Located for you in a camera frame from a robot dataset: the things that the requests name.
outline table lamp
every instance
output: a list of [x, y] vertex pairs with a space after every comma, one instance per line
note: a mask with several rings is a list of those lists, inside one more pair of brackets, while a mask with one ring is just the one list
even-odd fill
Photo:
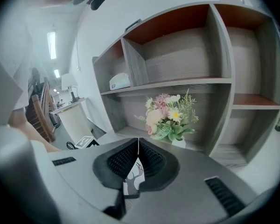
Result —
[[77, 83], [75, 77], [73, 76], [73, 74], [68, 73], [68, 74], [64, 74], [61, 76], [61, 89], [63, 91], [70, 90], [72, 103], [75, 103], [78, 101], [74, 95], [74, 92], [71, 89], [75, 85], [78, 85], [78, 83]]

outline white desk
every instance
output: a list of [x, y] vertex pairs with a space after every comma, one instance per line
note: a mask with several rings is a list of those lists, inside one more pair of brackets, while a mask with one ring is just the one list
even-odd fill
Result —
[[85, 101], [84, 98], [52, 112], [52, 114], [59, 116], [67, 133], [75, 144], [84, 136], [93, 136], [90, 123], [81, 105], [83, 101]]

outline yellow flower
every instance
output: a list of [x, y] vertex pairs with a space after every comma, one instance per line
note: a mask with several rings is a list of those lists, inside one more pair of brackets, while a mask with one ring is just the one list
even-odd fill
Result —
[[182, 113], [179, 113], [179, 110], [177, 107], [169, 109], [169, 115], [168, 115], [169, 119], [172, 119], [173, 121], [179, 123], [181, 121], [181, 116], [182, 116]]

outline lamp shade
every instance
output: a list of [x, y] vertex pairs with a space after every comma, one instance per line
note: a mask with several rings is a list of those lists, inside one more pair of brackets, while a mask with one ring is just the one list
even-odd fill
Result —
[[61, 89], [63, 91], [68, 90], [69, 87], [78, 85], [75, 77], [73, 76], [73, 74], [68, 73], [68, 74], [64, 74], [61, 76]]

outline ceiling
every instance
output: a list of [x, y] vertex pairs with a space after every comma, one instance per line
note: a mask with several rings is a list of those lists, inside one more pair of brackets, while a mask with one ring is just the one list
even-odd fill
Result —
[[[51, 89], [61, 91], [61, 78], [56, 78], [54, 70], [60, 76], [69, 72], [70, 56], [76, 37], [78, 19], [85, 4], [72, 4], [57, 7], [30, 8], [27, 14], [28, 29], [32, 36], [33, 61], [42, 77], [47, 77]], [[48, 48], [47, 33], [56, 33], [56, 59], [51, 60]]]

